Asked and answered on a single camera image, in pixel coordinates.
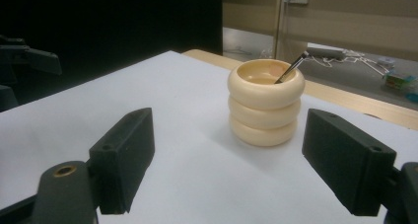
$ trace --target white table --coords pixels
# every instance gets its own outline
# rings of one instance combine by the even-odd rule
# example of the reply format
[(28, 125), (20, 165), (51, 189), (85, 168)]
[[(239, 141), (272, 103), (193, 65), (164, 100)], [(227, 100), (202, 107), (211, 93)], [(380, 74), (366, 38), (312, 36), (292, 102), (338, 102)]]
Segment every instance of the white table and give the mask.
[(167, 52), (0, 113), (0, 209), (36, 193), (56, 164), (88, 150), (126, 113), (151, 107), (156, 154), (129, 214), (101, 223), (383, 223), (352, 216), (302, 155), (308, 108), (334, 112), (418, 161), (418, 132), (302, 96), (294, 138), (259, 148), (228, 125), (229, 70)]

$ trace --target wooden desk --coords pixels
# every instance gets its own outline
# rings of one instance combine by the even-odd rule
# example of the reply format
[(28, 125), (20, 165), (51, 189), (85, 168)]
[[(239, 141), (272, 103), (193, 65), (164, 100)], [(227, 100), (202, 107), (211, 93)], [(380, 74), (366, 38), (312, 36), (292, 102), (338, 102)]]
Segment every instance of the wooden desk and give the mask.
[[(217, 65), (223, 68), (233, 69), (241, 64), (240, 61), (220, 55), (212, 54), (198, 49), (184, 53), (189, 57)], [(418, 112), (378, 100), (363, 97), (339, 89), (324, 86), (307, 81), (305, 94), (337, 104), (357, 112), (362, 112), (383, 120), (418, 130)]]

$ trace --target metal spoon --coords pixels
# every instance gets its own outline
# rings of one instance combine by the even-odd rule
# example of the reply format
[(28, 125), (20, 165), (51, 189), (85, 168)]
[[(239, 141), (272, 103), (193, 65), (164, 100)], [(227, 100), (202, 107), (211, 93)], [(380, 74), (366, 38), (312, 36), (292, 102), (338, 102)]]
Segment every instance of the metal spoon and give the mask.
[(304, 51), (303, 53), (302, 53), (302, 55), (301, 56), (299, 56), (299, 58), (297, 58), (296, 60), (295, 60), (295, 62), (293, 62), (290, 66), (289, 66), (289, 68), (283, 73), (283, 75), (282, 76), (280, 76), (280, 78), (279, 79), (277, 79), (277, 81), (276, 82), (274, 82), (274, 84), (281, 84), (281, 83), (283, 83), (283, 81), (286, 79), (286, 77), (287, 76), (289, 76), (289, 73), (290, 72), (292, 72), (292, 70), (294, 70), (294, 69), (296, 69), (296, 68), (298, 68), (299, 67), (299, 65), (301, 65), (301, 63), (304, 61), (304, 59), (306, 58), (306, 57), (308, 57), (308, 53), (306, 52), (306, 51)]

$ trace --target stacked wooden rings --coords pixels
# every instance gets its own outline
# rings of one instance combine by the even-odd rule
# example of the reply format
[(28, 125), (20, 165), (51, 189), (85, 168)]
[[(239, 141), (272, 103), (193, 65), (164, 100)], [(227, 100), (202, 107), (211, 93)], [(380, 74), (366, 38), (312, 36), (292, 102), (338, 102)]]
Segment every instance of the stacked wooden rings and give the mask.
[(274, 146), (295, 133), (305, 78), (296, 69), (285, 82), (274, 84), (288, 67), (283, 61), (257, 59), (230, 73), (230, 126), (240, 140), (255, 146)]

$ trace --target black curtain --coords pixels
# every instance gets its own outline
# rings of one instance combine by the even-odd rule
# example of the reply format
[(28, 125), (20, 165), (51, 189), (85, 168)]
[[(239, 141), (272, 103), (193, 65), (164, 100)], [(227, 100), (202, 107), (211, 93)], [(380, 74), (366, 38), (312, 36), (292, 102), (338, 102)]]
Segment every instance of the black curtain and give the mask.
[(167, 50), (222, 53), (222, 0), (0, 0), (0, 9), (0, 35), (54, 52), (62, 66), (61, 76), (24, 75), (13, 86), (21, 103)]

